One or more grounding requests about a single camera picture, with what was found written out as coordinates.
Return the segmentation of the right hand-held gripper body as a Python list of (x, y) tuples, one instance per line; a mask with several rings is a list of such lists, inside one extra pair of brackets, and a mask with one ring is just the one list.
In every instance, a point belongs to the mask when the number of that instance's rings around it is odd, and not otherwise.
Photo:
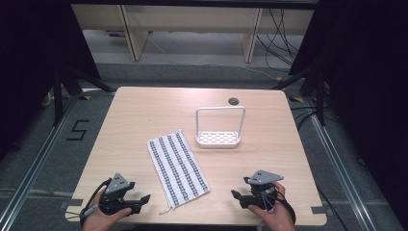
[(257, 170), (250, 177), (251, 183), (248, 184), (251, 195), (241, 195), (239, 199), (241, 207), (247, 209), (249, 205), (255, 205), (263, 210), (270, 210), (274, 206), (278, 195), (274, 182), (283, 179), (282, 175), (261, 169)]

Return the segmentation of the person's left hand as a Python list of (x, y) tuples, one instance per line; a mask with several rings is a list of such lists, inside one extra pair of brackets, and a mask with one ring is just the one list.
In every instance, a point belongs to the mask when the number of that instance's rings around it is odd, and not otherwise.
[(125, 208), (108, 216), (96, 208), (85, 218), (82, 231), (109, 231), (119, 220), (127, 217), (131, 212), (130, 208)]

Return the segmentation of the person's right hand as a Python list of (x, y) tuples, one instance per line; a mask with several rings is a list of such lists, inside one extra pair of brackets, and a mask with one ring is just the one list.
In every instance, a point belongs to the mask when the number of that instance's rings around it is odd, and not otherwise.
[(274, 182), (274, 186), (278, 190), (278, 195), (272, 210), (266, 211), (255, 205), (249, 205), (248, 210), (261, 218), (260, 225), (267, 226), (270, 231), (296, 231), (292, 215), (286, 207), (286, 189), (278, 182)]

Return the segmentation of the black metal stand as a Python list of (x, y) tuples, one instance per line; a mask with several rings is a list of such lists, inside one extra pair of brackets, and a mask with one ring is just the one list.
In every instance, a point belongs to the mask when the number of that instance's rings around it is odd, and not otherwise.
[(282, 90), (285, 87), (303, 79), (303, 84), (299, 90), (302, 96), (311, 96), (313, 93), (317, 97), (317, 117), (321, 126), (325, 125), (323, 118), (323, 102), (324, 102), (324, 78), (318, 67), (310, 66), (304, 70), (292, 75), (286, 81), (278, 83), (272, 87), (273, 90)]
[(60, 123), (64, 115), (62, 87), (66, 89), (69, 96), (82, 96), (84, 94), (77, 79), (83, 79), (104, 92), (115, 92), (114, 88), (109, 87), (102, 83), (98, 78), (94, 78), (78, 68), (69, 65), (61, 65), (60, 67), (57, 67), (53, 77), (55, 106), (54, 126)]

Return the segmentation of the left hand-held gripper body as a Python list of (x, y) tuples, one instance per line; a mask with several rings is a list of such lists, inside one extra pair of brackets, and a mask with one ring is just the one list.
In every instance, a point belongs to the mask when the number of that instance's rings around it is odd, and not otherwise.
[(140, 200), (126, 201), (124, 199), (124, 195), (130, 191), (127, 190), (128, 183), (120, 173), (116, 173), (111, 179), (99, 200), (99, 209), (105, 215), (113, 215), (125, 208), (132, 210), (131, 215), (140, 213), (143, 205)]

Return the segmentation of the white dark-striped cloth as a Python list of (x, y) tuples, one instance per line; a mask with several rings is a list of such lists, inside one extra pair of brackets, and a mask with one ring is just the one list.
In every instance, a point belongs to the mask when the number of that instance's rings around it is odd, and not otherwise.
[(181, 130), (148, 141), (147, 149), (166, 194), (161, 215), (211, 191)]

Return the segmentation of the metal floor rail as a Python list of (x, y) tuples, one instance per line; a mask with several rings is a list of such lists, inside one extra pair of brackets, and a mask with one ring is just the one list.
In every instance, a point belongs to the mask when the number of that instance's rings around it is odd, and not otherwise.
[(350, 207), (357, 218), (363, 231), (377, 231), (376, 225), (374, 224), (367, 206), (365, 205), (361, 195), (358, 193), (350, 175), (348, 174), (343, 161), (332, 142), (327, 129), (321, 124), (322, 119), (318, 118), (317, 115), (312, 117), (313, 125), (319, 139), (325, 149), (328, 159), (334, 168), (334, 171), (339, 179), (342, 186), (344, 194), (350, 204)]
[(30, 189), (37, 180), (39, 173), (45, 165), (52, 148), (54, 147), (58, 136), (64, 128), (66, 119), (72, 108), (79, 100), (78, 96), (69, 96), (63, 105), (63, 114), (57, 122), (53, 121), (47, 133), (47, 137), (41, 143), (40, 149), (36, 152), (35, 158), (30, 163), (24, 173), (23, 178), (18, 182), (15, 189), (0, 189), (0, 197), (8, 196), (10, 201), (4, 207), (0, 214), (0, 229), (7, 230), (13, 224), (16, 216), (22, 208)]

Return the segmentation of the beige wooden furniture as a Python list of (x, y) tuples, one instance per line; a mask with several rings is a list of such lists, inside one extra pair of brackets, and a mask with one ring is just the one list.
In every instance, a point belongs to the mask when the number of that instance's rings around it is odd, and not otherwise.
[(122, 31), (134, 61), (140, 59), (148, 33), (161, 31), (238, 34), (243, 59), (248, 64), (252, 61), (258, 35), (281, 32), (303, 36), (314, 13), (312, 10), (267, 8), (97, 4), (74, 4), (72, 10), (83, 30)]

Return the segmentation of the dark curtain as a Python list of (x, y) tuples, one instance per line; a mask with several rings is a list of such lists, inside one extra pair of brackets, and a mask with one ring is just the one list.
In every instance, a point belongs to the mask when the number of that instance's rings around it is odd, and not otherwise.
[(408, 230), (408, 0), (318, 0), (291, 72), (314, 61), (358, 153)]
[(100, 77), (71, 0), (0, 0), (0, 161), (63, 67)]

